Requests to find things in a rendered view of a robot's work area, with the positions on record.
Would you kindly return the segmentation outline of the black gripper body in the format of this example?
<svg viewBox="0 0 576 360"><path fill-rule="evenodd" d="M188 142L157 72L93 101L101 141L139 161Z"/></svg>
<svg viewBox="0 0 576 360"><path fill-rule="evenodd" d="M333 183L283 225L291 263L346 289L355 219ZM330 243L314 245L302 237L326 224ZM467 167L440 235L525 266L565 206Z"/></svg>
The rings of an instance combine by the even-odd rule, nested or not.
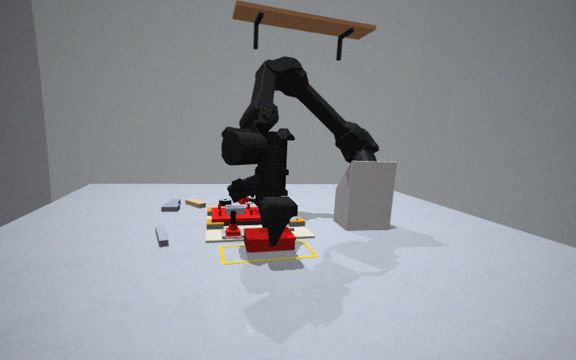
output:
<svg viewBox="0 0 576 360"><path fill-rule="evenodd" d="M286 190L286 175L289 170L286 164L258 163L256 173L259 174L263 190L259 201L260 213L263 217L289 217L298 215L298 205L288 196Z"/></svg>

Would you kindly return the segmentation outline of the tan rectangular block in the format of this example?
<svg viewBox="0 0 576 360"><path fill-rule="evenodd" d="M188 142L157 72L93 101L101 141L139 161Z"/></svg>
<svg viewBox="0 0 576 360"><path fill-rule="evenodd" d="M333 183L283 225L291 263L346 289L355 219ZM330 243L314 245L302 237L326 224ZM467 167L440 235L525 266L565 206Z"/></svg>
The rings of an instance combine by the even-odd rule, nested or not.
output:
<svg viewBox="0 0 576 360"><path fill-rule="evenodd" d="M198 201L198 200L194 200L194 199L186 199L185 200L185 204L187 205L191 205L197 208L204 208L206 207L206 202L204 201Z"/></svg>

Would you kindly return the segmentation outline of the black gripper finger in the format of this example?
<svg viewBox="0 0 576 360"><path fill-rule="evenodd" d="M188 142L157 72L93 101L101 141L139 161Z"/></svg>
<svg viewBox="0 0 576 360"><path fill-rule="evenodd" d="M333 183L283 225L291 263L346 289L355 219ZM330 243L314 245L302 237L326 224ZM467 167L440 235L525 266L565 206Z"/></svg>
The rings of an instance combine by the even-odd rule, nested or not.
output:
<svg viewBox="0 0 576 360"><path fill-rule="evenodd" d="M259 201L257 201L255 198L252 198L252 201L259 208ZM262 217L261 217L261 221L262 221L263 228L267 228L267 222Z"/></svg>
<svg viewBox="0 0 576 360"><path fill-rule="evenodd" d="M259 212L260 216L261 213ZM267 222L267 230L269 236L270 246L276 246L281 234L289 223L292 216L289 217L263 217Z"/></svg>

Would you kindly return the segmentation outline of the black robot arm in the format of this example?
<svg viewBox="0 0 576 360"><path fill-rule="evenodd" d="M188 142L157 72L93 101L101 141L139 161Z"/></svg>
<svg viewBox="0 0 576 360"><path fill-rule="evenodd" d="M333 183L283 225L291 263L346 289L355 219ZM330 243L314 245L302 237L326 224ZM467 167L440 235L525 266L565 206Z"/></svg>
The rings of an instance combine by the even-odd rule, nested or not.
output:
<svg viewBox="0 0 576 360"><path fill-rule="evenodd" d="M268 132L278 122L275 91L297 98L335 137L346 162L377 162L379 146L357 124L345 121L309 84L301 64L291 57L265 61L255 75L252 101L240 119L240 128L227 127L221 135L222 158L231 166L248 164L286 164L287 140L295 140L288 128ZM228 186L233 203L251 196L263 196L256 173L232 181ZM260 194L260 195L259 195Z"/></svg>

